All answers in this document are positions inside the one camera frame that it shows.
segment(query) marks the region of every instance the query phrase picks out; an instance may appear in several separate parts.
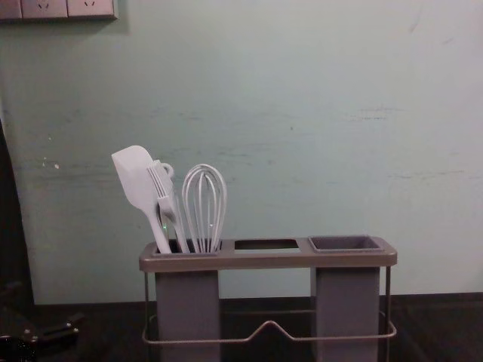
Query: white plastic utensil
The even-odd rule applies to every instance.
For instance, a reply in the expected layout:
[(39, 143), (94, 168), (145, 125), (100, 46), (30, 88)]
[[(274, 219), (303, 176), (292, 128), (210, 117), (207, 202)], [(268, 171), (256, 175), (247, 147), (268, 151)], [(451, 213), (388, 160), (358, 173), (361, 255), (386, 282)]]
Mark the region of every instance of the white plastic utensil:
[(156, 160), (148, 167), (149, 175), (158, 192), (158, 205), (161, 215), (166, 216), (174, 227), (178, 245), (183, 253), (189, 253), (184, 234), (183, 219), (180, 215), (179, 202), (174, 192), (172, 178), (173, 167)]
[(194, 166), (184, 179), (182, 199), (196, 252), (218, 251), (227, 200), (221, 173), (209, 164)]
[(158, 194), (147, 170), (151, 156), (143, 147), (131, 146), (112, 154), (112, 160), (126, 198), (148, 218), (159, 252), (171, 253), (158, 216)]

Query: white whisk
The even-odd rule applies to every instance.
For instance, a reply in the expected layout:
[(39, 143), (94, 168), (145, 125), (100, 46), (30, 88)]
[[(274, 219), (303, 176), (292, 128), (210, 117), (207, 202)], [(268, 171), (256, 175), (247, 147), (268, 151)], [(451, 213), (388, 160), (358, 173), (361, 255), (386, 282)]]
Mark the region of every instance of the white whisk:
[(209, 164), (194, 166), (184, 179), (182, 198), (195, 252), (217, 251), (226, 212), (223, 176)]

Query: electrical outlet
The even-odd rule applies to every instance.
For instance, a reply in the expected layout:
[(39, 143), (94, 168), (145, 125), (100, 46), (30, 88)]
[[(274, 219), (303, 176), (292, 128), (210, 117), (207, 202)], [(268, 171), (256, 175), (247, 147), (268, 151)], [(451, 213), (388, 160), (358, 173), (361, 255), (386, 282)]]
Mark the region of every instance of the electrical outlet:
[(0, 0), (0, 20), (22, 18), (20, 0)]
[(117, 19), (116, 0), (67, 0), (69, 17)]
[(24, 19), (67, 17), (66, 0), (22, 0)]

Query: utensil holder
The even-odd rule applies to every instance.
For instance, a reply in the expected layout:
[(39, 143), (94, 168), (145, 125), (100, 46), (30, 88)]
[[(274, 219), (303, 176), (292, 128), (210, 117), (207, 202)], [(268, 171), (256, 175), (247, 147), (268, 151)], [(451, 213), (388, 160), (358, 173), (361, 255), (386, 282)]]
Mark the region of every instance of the utensil holder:
[[(389, 338), (396, 334), (390, 321), (390, 271), (396, 263), (394, 248), (364, 235), (224, 240), (211, 254), (160, 254), (152, 243), (140, 256), (140, 270), (147, 326), (147, 275), (155, 274), (159, 340), (151, 340), (145, 329), (143, 341), (162, 347), (162, 362), (220, 362), (220, 344), (249, 343), (271, 326), (292, 342), (311, 342), (316, 362), (377, 362), (381, 340), (388, 361)], [(386, 268), (385, 330), (378, 334), (381, 267)], [(222, 339), (218, 271), (265, 268), (311, 269), (312, 335), (292, 336), (275, 321), (265, 321), (246, 338)]]

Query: wall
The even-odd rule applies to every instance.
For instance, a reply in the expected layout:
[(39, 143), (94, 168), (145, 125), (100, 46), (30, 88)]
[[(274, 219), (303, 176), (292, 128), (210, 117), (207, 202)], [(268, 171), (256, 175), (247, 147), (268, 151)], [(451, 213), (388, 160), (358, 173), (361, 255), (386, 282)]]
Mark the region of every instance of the wall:
[[(113, 23), (0, 28), (38, 303), (142, 298), (149, 225), (110, 155), (218, 167), (225, 237), (368, 233), (395, 293), (483, 291), (483, 2), (121, 0)], [(306, 270), (221, 294), (306, 295)]]

